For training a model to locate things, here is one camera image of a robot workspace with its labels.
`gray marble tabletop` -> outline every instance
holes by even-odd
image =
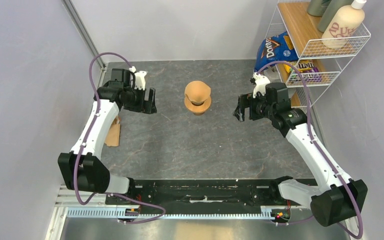
[[[147,71],[146,87],[156,90],[158,113],[122,110],[120,145],[104,146],[102,162],[110,172],[134,179],[312,178],[294,147],[267,119],[239,122],[232,112],[238,95],[253,90],[254,60],[134,62]],[[104,82],[112,68],[108,64]],[[202,116],[184,105],[186,85],[211,87],[212,104]]]

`orange hat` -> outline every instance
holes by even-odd
[[[211,105],[211,88],[202,81],[191,81],[184,89],[184,105],[193,114],[204,114]]]

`green bottle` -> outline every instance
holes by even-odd
[[[328,8],[331,0],[311,0],[307,7],[307,13],[314,17],[321,17]]]
[[[352,3],[353,0],[333,0],[321,17],[320,22],[317,25],[317,29],[324,33],[332,19],[335,17],[335,14],[337,14],[338,10],[343,6],[351,5]]]

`blue chip bag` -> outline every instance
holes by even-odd
[[[255,62],[255,72],[260,70],[264,65],[274,61],[297,61],[298,55],[294,49],[288,32],[280,35],[272,36],[262,41],[257,53]]]

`wall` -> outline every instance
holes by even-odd
[[[362,216],[370,240],[384,239],[384,1],[367,1],[372,38],[315,104],[324,140],[336,161],[368,196]]]
[[[255,59],[276,0],[72,0],[99,52],[130,61]],[[104,56],[104,62],[119,62]]]
[[[60,1],[0,0],[0,239],[44,239],[58,155],[92,106],[91,59]]]

